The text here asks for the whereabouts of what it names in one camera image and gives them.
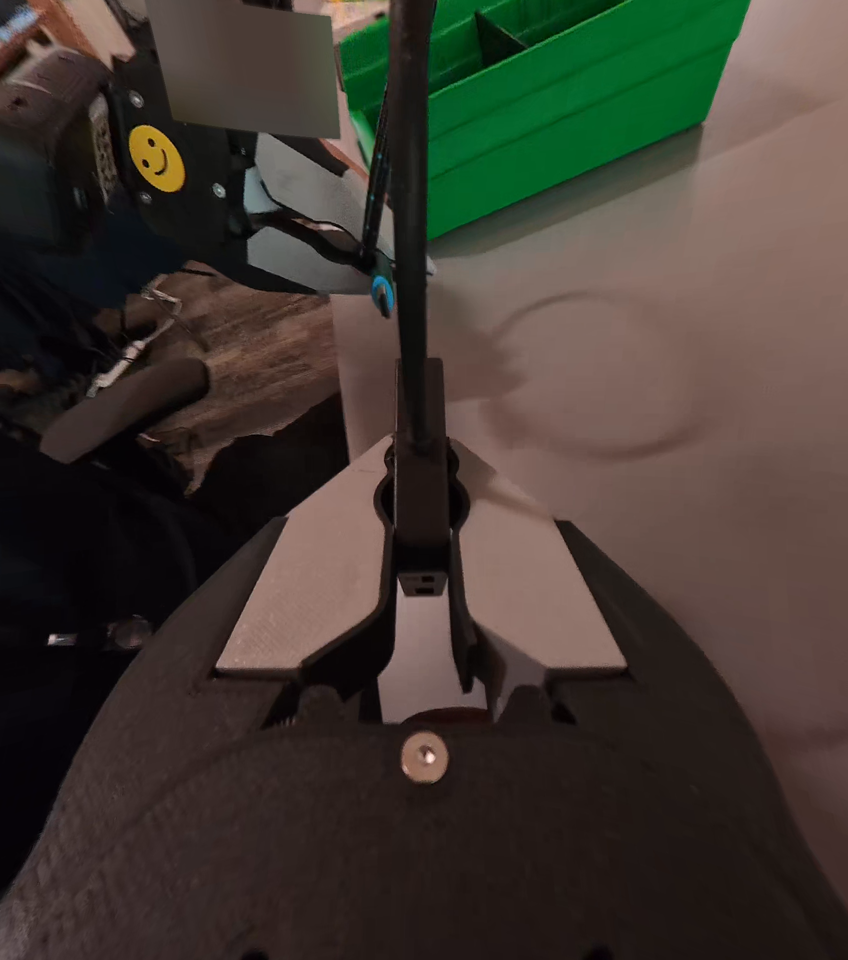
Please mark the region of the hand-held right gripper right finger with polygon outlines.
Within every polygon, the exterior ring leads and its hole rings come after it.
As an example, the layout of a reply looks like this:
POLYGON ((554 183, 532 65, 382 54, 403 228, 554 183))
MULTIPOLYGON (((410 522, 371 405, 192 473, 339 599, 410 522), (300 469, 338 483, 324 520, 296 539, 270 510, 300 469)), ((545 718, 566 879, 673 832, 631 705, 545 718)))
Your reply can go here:
POLYGON ((626 660, 556 520, 453 439, 464 666, 487 694, 620 676, 626 660))

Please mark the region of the green plastic bin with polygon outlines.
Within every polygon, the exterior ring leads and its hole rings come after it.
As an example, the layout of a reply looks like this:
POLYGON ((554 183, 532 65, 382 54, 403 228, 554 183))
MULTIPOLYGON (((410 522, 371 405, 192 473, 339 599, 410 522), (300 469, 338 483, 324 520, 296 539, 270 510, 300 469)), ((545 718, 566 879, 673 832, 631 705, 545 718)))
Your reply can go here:
POLYGON ((429 239, 701 124, 749 5, 437 2, 429 239))

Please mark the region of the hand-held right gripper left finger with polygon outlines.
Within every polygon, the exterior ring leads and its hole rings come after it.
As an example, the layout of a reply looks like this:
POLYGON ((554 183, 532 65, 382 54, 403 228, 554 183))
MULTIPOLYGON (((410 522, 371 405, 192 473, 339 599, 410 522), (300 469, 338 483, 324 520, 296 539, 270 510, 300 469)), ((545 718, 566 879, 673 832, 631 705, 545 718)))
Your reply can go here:
POLYGON ((394 649, 392 526, 380 439, 294 508, 216 663, 262 679, 368 679, 394 649))

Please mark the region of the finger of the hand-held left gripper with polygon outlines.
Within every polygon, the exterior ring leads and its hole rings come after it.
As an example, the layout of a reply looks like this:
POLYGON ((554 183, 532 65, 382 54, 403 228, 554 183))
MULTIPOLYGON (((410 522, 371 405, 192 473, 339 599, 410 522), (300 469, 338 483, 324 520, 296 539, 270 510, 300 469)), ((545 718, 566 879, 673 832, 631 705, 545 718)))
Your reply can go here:
POLYGON ((362 237, 368 186, 347 164, 334 173, 273 135, 259 133, 243 186, 247 214, 284 211, 335 227, 356 241, 362 237))
POLYGON ((268 293, 369 295, 375 265, 360 270, 353 237, 341 230, 304 229, 305 238, 273 225, 246 244, 246 287, 268 293))

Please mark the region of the person's left forearm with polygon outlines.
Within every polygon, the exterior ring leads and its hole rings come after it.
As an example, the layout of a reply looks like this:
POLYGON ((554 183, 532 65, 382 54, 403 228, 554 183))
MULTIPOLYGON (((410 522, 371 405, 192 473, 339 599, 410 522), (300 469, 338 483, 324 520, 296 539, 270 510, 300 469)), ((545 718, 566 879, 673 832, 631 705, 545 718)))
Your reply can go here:
POLYGON ((68 338, 104 308, 123 306, 159 274, 188 261, 125 202, 104 215, 77 252, 43 251, 0 233, 0 354, 32 354, 43 338, 68 338))

